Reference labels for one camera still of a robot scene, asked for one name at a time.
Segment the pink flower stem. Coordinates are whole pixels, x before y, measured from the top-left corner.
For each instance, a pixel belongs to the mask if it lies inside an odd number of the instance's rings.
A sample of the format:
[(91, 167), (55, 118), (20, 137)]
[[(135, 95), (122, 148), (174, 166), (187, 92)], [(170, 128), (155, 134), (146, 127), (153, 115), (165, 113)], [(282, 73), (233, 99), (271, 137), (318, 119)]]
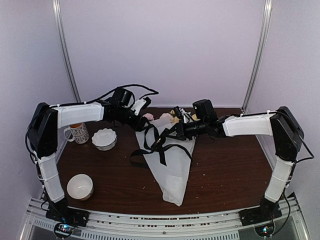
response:
[(147, 118), (149, 121), (153, 121), (154, 120), (154, 115), (151, 113), (145, 113), (143, 115), (143, 117)]

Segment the yellow blossom stem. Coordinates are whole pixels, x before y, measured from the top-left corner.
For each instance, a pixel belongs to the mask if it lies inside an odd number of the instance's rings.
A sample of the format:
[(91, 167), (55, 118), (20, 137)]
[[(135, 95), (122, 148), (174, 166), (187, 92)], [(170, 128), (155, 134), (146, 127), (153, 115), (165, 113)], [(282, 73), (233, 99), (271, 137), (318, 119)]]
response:
[[(174, 111), (173, 109), (170, 111), (170, 114), (171, 114), (171, 116), (172, 116), (171, 122), (172, 122), (172, 123), (177, 123), (177, 122), (179, 121), (179, 118), (176, 116), (176, 113), (175, 113), (175, 111)], [(193, 114), (191, 117), (192, 117), (192, 119), (193, 119), (194, 121), (199, 121), (199, 119), (198, 119), (198, 117), (197, 117), (196, 114)]]

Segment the pink rose stem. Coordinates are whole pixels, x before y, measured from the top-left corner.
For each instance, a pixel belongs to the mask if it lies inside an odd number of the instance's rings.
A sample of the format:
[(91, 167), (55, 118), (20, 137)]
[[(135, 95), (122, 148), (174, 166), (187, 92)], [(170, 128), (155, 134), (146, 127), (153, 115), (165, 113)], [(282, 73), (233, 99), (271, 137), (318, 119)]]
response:
[(168, 112), (163, 113), (159, 118), (160, 118), (160, 119), (162, 119), (162, 118), (167, 118), (167, 119), (169, 119), (171, 122), (174, 120), (174, 117), (173, 117), (170, 113), (168, 113)]

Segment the translucent white wrapping paper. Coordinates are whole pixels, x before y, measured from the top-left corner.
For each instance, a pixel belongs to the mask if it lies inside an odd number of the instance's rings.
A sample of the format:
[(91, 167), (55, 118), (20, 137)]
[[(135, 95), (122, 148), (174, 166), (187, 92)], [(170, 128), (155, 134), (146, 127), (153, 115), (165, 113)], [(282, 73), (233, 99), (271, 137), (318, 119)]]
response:
[[(151, 121), (159, 134), (163, 132), (165, 128), (170, 129), (174, 124), (168, 116)], [(136, 139), (140, 149), (147, 150), (144, 147), (145, 131), (136, 132)], [(155, 142), (154, 128), (150, 129), (146, 134), (146, 143), (149, 147)], [(195, 147), (196, 139), (192, 140), (175, 140), (172, 138), (166, 138), (163, 146), (170, 144), (177, 144), (184, 147), (190, 155), (192, 155)], [(152, 154), (144, 155), (144, 159), (152, 172), (155, 181), (158, 183), (164, 201), (177, 205), (178, 207), (183, 204), (185, 197), (186, 187), (188, 183), (191, 159), (186, 152), (173, 146), (164, 152), (166, 165), (160, 162), (160, 154), (154, 152)]]

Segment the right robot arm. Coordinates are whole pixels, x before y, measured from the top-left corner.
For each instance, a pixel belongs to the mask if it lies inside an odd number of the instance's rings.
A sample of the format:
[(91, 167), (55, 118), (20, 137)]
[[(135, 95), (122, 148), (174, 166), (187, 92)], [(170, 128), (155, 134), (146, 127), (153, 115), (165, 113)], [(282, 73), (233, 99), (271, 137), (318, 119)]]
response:
[(265, 113), (227, 115), (218, 117), (209, 99), (193, 103), (197, 119), (184, 109), (174, 107), (179, 119), (175, 124), (178, 140), (207, 134), (214, 138), (237, 136), (271, 136), (274, 141), (276, 163), (268, 187), (256, 210), (259, 220), (268, 220), (275, 212), (285, 187), (290, 183), (297, 164), (297, 156), (304, 140), (304, 132), (288, 107), (281, 106)]

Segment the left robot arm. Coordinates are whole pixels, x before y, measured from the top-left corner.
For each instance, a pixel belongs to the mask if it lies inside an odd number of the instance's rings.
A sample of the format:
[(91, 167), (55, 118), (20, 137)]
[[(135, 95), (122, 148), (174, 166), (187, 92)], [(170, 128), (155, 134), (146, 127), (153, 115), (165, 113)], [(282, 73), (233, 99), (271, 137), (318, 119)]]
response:
[(69, 221), (72, 211), (57, 168), (58, 132), (60, 129), (69, 132), (72, 125), (99, 121), (119, 122), (136, 132), (142, 131), (148, 120), (141, 110), (150, 105), (151, 99), (148, 94), (135, 99), (128, 88), (127, 85), (116, 87), (90, 101), (37, 105), (26, 130), (25, 144), (51, 211), (61, 222)]

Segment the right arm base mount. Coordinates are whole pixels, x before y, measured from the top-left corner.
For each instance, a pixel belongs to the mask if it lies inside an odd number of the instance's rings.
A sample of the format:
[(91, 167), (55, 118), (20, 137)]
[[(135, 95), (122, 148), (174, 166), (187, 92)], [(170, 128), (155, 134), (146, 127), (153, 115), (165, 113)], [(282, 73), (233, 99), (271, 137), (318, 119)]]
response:
[(242, 226), (249, 226), (263, 222), (268, 222), (274, 218), (279, 218), (282, 216), (282, 212), (279, 209), (270, 211), (269, 209), (264, 209), (260, 206), (243, 209), (238, 214)]

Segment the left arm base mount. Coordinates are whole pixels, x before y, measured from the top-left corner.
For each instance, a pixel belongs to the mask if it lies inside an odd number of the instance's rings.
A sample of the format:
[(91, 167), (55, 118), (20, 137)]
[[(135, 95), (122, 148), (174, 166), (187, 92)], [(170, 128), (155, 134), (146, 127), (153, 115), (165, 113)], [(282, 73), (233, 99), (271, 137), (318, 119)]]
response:
[(57, 213), (54, 209), (47, 210), (45, 217), (56, 222), (67, 223), (68, 225), (86, 227), (90, 213), (86, 210), (68, 208), (64, 216)]

